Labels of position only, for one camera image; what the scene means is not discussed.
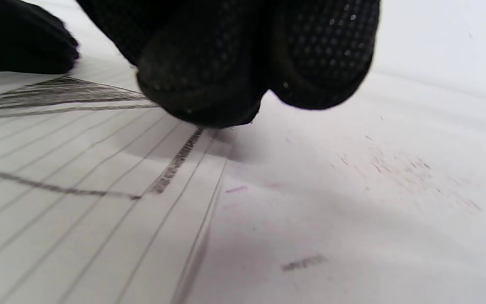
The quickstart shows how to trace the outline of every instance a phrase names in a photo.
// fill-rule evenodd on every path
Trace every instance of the white surface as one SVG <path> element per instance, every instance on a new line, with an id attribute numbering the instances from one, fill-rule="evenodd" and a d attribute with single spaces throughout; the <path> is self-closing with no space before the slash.
<path id="1" fill-rule="evenodd" d="M 189 304 L 486 302 L 486 1 L 383 7 L 349 102 L 268 95 L 239 128 Z M 83 15 L 46 8 L 113 56 Z"/>

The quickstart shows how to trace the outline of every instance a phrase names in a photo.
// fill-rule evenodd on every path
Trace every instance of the gloved hand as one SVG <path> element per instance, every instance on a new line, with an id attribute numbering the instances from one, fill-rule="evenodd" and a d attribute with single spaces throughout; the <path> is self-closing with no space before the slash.
<path id="1" fill-rule="evenodd" d="M 78 0 L 138 67 L 144 94 L 172 115 L 249 123 L 272 89 L 327 109 L 371 64 L 380 0 Z"/>
<path id="2" fill-rule="evenodd" d="M 0 0 L 0 71 L 60 74 L 78 58 L 63 23 L 39 6 Z"/>

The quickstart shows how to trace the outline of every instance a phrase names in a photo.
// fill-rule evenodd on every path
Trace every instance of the smudge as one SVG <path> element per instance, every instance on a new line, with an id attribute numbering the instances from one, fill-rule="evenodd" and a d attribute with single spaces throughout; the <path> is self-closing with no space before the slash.
<path id="1" fill-rule="evenodd" d="M 237 187 L 237 188 L 234 188 L 234 189 L 226 190 L 224 193 L 235 193 L 235 192 L 244 191 L 244 190 L 247 190 L 247 189 L 248 189 L 247 186 L 242 185 L 241 187 Z"/>
<path id="2" fill-rule="evenodd" d="M 175 177 L 179 168 L 185 163 L 189 154 L 194 148 L 194 145 L 200 139 L 200 135 L 204 132 L 203 128 L 198 128 L 194 132 L 193 135 L 187 140 L 187 142 L 183 145 L 183 148 L 179 150 L 179 152 L 174 156 L 172 161 L 168 164 L 168 167 L 162 172 L 161 176 L 154 182 L 154 186 L 151 189 L 151 192 L 155 192 L 161 194 L 164 192 L 166 187 L 170 185 L 172 179 Z"/>
<path id="3" fill-rule="evenodd" d="M 315 266 L 317 264 L 322 264 L 327 262 L 327 259 L 322 255 L 311 256 L 310 258 L 303 258 L 302 260 L 297 260 L 288 264 L 282 265 L 281 269 L 284 272 L 295 271 L 301 268 L 308 268 L 310 266 Z"/>

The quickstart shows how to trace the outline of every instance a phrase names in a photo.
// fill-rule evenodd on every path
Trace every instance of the black glove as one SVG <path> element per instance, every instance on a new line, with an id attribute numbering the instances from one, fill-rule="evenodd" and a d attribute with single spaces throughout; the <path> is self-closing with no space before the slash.
<path id="1" fill-rule="evenodd" d="M 371 64 L 380 0 L 78 0 L 143 92 L 206 127 L 249 123 L 262 95 L 327 109 Z"/>
<path id="2" fill-rule="evenodd" d="M 78 58 L 63 23 L 39 6 L 0 0 L 0 71 L 60 74 Z"/>

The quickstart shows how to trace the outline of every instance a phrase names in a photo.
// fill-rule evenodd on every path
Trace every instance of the white paper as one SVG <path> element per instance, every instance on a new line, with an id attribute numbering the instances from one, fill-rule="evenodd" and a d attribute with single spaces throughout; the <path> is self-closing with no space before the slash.
<path id="1" fill-rule="evenodd" d="M 230 145 L 139 93 L 124 61 L 0 73 L 0 304 L 169 304 Z"/>

